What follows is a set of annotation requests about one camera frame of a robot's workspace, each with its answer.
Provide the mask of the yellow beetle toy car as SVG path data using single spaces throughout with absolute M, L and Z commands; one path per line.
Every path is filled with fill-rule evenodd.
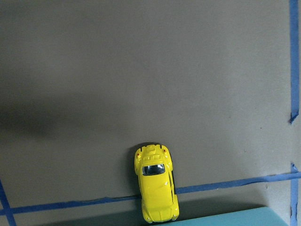
M 142 214 L 148 223 L 175 221 L 179 202 L 175 191 L 173 161 L 161 144 L 143 145 L 135 152 L 135 174 L 142 197 Z

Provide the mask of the light blue plastic bin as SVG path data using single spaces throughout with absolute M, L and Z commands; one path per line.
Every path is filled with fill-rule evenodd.
M 194 218 L 166 226 L 286 226 L 287 223 L 272 209 L 261 207 L 208 217 Z

